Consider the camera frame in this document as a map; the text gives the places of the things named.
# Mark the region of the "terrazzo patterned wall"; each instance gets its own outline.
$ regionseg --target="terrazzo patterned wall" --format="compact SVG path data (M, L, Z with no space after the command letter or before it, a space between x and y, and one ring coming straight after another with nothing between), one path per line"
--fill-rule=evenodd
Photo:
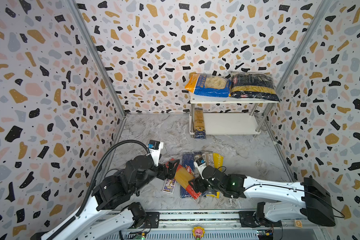
M313 177L360 240L360 1L332 1L269 120L296 180Z
M192 72L260 71L277 84L320 2L77 0L127 113L189 112L184 86Z
M82 202L119 113L62 1L0 1L0 240Z

